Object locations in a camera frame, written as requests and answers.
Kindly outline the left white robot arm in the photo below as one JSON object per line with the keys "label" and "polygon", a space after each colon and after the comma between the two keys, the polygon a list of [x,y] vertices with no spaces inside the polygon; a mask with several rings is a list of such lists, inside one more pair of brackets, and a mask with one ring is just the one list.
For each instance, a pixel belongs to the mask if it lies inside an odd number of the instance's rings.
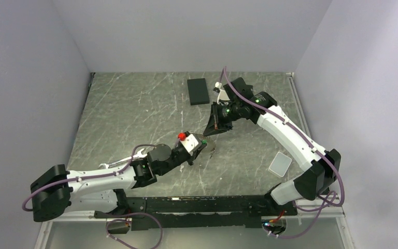
{"label": "left white robot arm", "polygon": [[31,183],[31,194],[22,202],[22,209],[32,212],[35,222],[74,211],[99,211],[123,217],[130,210],[127,190],[154,184],[158,176],[185,162],[192,165],[206,147],[203,140],[179,142],[174,148],[166,144],[151,145],[145,156],[132,154],[124,166],[92,171],[54,165]]}

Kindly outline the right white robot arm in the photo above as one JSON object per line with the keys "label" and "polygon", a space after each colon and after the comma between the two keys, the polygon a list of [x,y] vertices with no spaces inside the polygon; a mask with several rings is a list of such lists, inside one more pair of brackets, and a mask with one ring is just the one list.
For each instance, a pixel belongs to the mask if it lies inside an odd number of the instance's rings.
{"label": "right white robot arm", "polygon": [[232,129],[239,119],[251,120],[272,135],[293,157],[302,174],[273,187],[267,194],[265,209],[278,215],[285,204],[298,199],[314,200],[332,183],[339,180],[341,155],[312,140],[283,112],[266,92],[253,93],[253,86],[239,77],[228,84],[217,82],[214,91],[218,98],[211,105],[204,136],[212,136]]}

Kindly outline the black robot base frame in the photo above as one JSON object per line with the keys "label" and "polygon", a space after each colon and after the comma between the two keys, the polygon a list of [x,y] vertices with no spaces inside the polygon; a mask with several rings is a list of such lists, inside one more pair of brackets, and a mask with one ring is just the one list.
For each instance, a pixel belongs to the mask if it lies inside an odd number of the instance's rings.
{"label": "black robot base frame", "polygon": [[268,218],[295,216],[292,203],[277,205],[265,195],[126,197],[127,205],[110,213],[94,212],[96,219],[123,218],[132,213],[131,229],[243,226],[260,228]]}

